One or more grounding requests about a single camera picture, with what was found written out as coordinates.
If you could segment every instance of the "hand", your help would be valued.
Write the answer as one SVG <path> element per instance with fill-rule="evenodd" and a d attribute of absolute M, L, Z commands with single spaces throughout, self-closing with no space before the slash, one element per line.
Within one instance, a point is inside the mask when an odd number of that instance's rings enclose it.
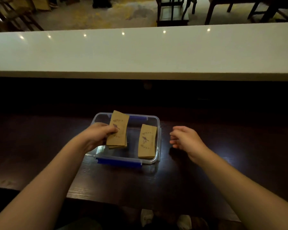
<path fill-rule="evenodd" d="M 173 148 L 181 149 L 187 152 L 191 161 L 199 164 L 205 154 L 212 151 L 203 143 L 199 135 L 191 128 L 185 126 L 173 127 L 170 133 L 170 143 Z"/>
<path fill-rule="evenodd" d="M 94 123 L 74 139 L 81 144 L 82 149 L 87 153 L 97 146 L 103 145 L 108 135 L 117 131 L 118 129 L 114 126 L 109 126 L 105 123 Z"/>

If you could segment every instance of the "forearm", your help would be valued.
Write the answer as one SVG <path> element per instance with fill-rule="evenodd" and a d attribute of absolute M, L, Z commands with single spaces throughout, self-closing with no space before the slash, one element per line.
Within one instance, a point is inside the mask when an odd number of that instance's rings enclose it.
<path fill-rule="evenodd" d="M 0 213 L 0 230 L 53 229 L 84 155 L 72 139 Z"/>
<path fill-rule="evenodd" d="M 212 151 L 200 166 L 248 229 L 288 230 L 288 202 L 240 173 Z"/>

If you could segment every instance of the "white shoe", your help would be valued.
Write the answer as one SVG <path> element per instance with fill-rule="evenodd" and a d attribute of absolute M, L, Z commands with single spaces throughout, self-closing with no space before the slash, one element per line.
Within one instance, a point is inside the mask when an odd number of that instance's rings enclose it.
<path fill-rule="evenodd" d="M 188 215 L 180 215 L 177 220 L 177 226 L 179 230 L 190 230 L 192 229 L 191 217 Z"/>
<path fill-rule="evenodd" d="M 141 211 L 141 224 L 144 227 L 146 224 L 151 224 L 154 218 L 154 212 L 152 210 L 142 209 Z"/>

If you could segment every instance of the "person's left hand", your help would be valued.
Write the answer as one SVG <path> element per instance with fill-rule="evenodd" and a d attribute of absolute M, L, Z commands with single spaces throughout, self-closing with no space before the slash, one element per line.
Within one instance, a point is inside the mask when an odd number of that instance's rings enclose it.
<path fill-rule="evenodd" d="M 117 132 L 114 126 L 105 123 L 94 123 L 77 135 L 74 140 L 80 141 L 85 153 L 93 150 L 97 146 L 103 145 L 111 133 Z"/>

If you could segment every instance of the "wooden chair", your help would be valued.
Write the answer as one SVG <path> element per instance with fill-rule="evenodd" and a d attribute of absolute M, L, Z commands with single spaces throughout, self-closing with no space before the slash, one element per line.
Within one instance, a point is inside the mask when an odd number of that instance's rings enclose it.
<path fill-rule="evenodd" d="M 210 19 L 212 16 L 213 9 L 216 5 L 220 4 L 229 4 L 229 7 L 227 9 L 227 12 L 230 12 L 232 9 L 233 4 L 238 4 L 238 3 L 255 3 L 258 1 L 263 1 L 263 0 L 209 0 L 210 6 L 207 14 L 207 18 L 205 21 L 205 25 L 209 25 Z"/>
<path fill-rule="evenodd" d="M 273 18 L 273 16 L 276 13 L 279 13 L 284 19 L 276 19 L 277 22 L 288 22 L 288 16 L 280 11 L 279 9 L 288 9 L 288 0 L 267 0 L 264 3 L 268 5 L 267 11 L 256 11 L 258 5 L 260 2 L 256 2 L 253 6 L 253 9 L 251 10 L 248 19 L 251 19 L 253 15 L 256 14 L 264 14 L 262 19 L 260 20 L 260 23 L 266 23 L 269 21 L 270 18 Z"/>
<path fill-rule="evenodd" d="M 31 26 L 32 24 L 35 25 L 40 31 L 43 31 L 43 28 L 31 16 L 30 8 L 20 7 L 14 9 L 10 5 L 10 2 L 12 2 L 12 0 L 9 1 L 0 0 L 0 5 L 4 8 L 6 12 L 5 14 L 3 14 L 0 11 L 0 20 L 3 21 L 4 23 L 11 23 L 11 22 L 14 23 L 15 29 L 13 29 L 13 27 L 10 24 L 8 24 L 11 31 L 22 31 L 21 26 L 16 20 L 17 18 L 20 18 L 30 31 L 34 31 L 34 29 Z"/>
<path fill-rule="evenodd" d="M 197 0 L 156 0 L 158 5 L 157 12 L 157 26 L 187 26 L 188 15 L 186 15 L 188 8 L 193 3 L 192 14 L 195 13 L 195 6 Z M 169 11 L 171 15 L 164 17 L 165 10 Z"/>

